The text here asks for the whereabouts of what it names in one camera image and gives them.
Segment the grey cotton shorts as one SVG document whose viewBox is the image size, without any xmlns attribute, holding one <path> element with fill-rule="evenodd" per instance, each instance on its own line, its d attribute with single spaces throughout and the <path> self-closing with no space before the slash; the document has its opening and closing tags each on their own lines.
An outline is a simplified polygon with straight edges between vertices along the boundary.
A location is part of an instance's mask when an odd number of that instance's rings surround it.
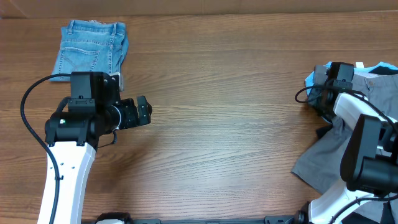
<svg viewBox="0 0 398 224">
<path fill-rule="evenodd" d="M 397 118 L 397 106 L 392 104 L 397 96 L 397 67 L 380 63 L 371 68 L 355 68 L 353 89 L 364 93 L 383 113 Z M 340 162 L 352 128 L 339 117 L 331 123 L 332 129 L 311 146 L 292 169 L 323 194 L 308 206 L 308 220 L 313 223 L 330 223 L 342 207 L 355 201 L 356 193 L 348 191 L 340 178 Z"/>
</svg>

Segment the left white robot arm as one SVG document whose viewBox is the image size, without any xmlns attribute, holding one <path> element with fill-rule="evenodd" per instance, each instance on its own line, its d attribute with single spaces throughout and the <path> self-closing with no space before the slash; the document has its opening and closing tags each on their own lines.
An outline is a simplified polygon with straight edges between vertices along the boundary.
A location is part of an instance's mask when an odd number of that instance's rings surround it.
<svg viewBox="0 0 398 224">
<path fill-rule="evenodd" d="M 125 99 L 102 113 L 57 111 L 45 124 L 47 176 L 39 223 L 81 223 L 86 184 L 102 135 L 150 124 L 144 96 Z"/>
</svg>

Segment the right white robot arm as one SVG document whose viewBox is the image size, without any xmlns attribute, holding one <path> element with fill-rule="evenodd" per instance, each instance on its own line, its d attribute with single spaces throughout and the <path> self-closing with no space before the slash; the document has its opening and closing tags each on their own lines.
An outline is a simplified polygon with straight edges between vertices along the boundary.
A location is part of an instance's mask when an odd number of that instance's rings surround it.
<svg viewBox="0 0 398 224">
<path fill-rule="evenodd" d="M 353 130 L 340 179 L 299 210 L 290 223 L 338 223 L 365 203 L 397 199 L 397 121 L 345 85 L 315 85 Z"/>
</svg>

